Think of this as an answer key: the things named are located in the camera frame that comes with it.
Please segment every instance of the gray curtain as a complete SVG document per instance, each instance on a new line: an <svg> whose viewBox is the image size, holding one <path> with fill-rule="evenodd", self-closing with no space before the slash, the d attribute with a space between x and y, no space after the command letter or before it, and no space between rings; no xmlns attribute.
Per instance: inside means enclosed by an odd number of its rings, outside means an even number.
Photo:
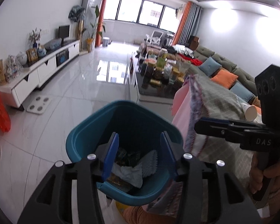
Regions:
<svg viewBox="0 0 280 224"><path fill-rule="evenodd" d="M181 35L179 37L178 44L187 43L191 35L196 36L201 10L201 6L198 6L195 3L192 4L184 24L184 28L182 29Z"/></svg>

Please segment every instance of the orange curtain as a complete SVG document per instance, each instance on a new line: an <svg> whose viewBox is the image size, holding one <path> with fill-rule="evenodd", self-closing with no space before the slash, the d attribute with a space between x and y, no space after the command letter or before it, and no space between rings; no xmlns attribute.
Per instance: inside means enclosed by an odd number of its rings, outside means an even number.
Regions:
<svg viewBox="0 0 280 224"><path fill-rule="evenodd" d="M96 31L96 47L101 45L101 36L98 34L99 31L103 31L103 21L104 21L104 12L105 12L105 7L106 7L106 2L107 0L103 0L102 1L102 5L101 5L101 10L100 10L100 16L99 16L99 26L98 29Z"/></svg>
<svg viewBox="0 0 280 224"><path fill-rule="evenodd" d="M181 17L181 20L179 22L177 31L176 31L175 36L173 38L173 42L172 42L173 45L176 45L179 38L180 38L182 29L184 28L184 24L186 23L186 20L187 20L187 17L189 15L189 11L190 11L190 8L191 8L192 4L193 4L192 2L187 2L186 6L184 8L184 13Z"/></svg>

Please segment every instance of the white trash can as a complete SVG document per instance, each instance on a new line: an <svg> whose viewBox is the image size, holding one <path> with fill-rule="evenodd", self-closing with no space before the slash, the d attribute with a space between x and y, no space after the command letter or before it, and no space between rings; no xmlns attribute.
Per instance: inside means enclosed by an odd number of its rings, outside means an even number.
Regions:
<svg viewBox="0 0 280 224"><path fill-rule="evenodd" d="M103 47L108 47L109 44L109 37L103 37Z"/></svg>

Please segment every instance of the human hand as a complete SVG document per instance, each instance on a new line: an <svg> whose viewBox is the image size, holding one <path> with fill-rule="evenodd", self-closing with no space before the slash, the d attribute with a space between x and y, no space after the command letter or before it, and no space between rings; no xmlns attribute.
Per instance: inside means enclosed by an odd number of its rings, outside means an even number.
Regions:
<svg viewBox="0 0 280 224"><path fill-rule="evenodd" d="M264 171L261 171L257 168L257 153L253 154L252 162L251 162L251 170L249 172L250 176L250 191L252 194L255 194L258 190L262 188L262 180L263 176L271 179L275 178L275 182L271 189L271 192L276 192L280 189L280 161L268 168Z"/></svg>

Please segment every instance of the white tile floor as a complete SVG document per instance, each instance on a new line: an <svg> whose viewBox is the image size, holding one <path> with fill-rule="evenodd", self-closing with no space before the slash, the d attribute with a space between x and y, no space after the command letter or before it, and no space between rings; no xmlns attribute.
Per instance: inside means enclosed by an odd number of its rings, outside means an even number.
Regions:
<svg viewBox="0 0 280 224"><path fill-rule="evenodd" d="M109 102L125 99L125 85L118 83L123 81L120 76L117 83L97 79L107 78L105 65L110 68L109 81L112 75L121 74L120 68L127 67L131 53L137 48L113 42L107 48L101 47L74 59L41 92L34 91L25 100L27 107L37 94L50 95L53 100L42 115L8 110L11 130L0 131L0 207L13 223L17 222L24 205L54 162L70 162L65 150L69 132ZM120 63L110 66L100 60ZM112 65L117 64L119 71L112 70ZM105 195L99 192L99 198L106 224L125 223L114 202L107 207ZM75 204L73 221L78 223Z"/></svg>

